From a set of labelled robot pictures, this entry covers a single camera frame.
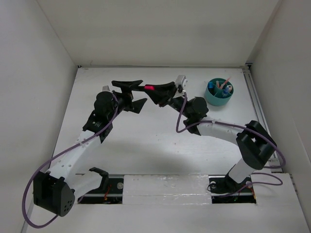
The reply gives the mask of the pink highlighter black body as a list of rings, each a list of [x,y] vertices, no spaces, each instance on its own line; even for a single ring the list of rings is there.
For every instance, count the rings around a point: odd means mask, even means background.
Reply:
[[[145,90],[152,90],[152,91],[154,91],[154,90],[155,90],[155,87],[152,86],[152,85],[145,85],[145,86],[144,86],[144,89],[145,89]]]

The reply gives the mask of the blue highlighter black body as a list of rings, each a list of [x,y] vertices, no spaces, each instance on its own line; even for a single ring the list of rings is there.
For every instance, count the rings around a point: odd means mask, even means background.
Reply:
[[[213,89],[214,88],[214,84],[212,82],[209,82],[207,87],[208,87],[208,89]]]

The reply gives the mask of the clear bottle blue cap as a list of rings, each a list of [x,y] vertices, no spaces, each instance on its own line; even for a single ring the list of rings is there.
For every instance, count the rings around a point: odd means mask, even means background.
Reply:
[[[232,86],[231,85],[227,85],[222,92],[222,97],[226,98],[228,96],[228,94],[230,94],[232,91]]]

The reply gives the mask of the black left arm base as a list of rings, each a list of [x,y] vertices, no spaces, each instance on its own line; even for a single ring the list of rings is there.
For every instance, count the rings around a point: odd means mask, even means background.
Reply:
[[[124,175],[109,175],[108,172],[93,167],[90,172],[101,177],[98,188],[90,190],[77,199],[78,204],[122,204]]]

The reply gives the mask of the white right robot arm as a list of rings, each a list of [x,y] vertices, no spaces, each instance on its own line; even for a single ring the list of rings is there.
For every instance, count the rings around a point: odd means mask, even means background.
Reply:
[[[188,99],[182,84],[147,84],[144,92],[158,106],[170,106],[186,119],[185,130],[198,136],[211,136],[238,146],[241,159],[227,172],[216,193],[233,192],[246,183],[254,171],[261,170],[276,151],[276,143],[257,121],[245,126],[219,122],[207,116],[208,107],[203,97]]]

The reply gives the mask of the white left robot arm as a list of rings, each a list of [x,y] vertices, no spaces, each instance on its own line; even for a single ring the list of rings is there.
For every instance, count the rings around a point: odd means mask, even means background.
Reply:
[[[138,114],[146,98],[134,101],[132,91],[142,83],[113,81],[112,85],[121,92],[110,91],[103,87],[94,102],[86,124],[76,140],[76,144],[65,150],[57,161],[46,172],[38,172],[33,182],[34,204],[56,214],[65,216],[74,203],[87,192],[95,190],[104,192],[108,188],[108,172],[92,167],[85,174],[79,175],[78,170],[90,157],[93,150],[100,146],[112,131],[112,122],[122,111]]]

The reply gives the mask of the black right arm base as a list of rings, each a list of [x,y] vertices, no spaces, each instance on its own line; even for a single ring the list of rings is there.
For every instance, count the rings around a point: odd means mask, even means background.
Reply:
[[[256,204],[255,192],[251,178],[246,177],[241,183],[236,183],[227,175],[211,175],[208,177],[207,191],[211,193],[212,204]]]

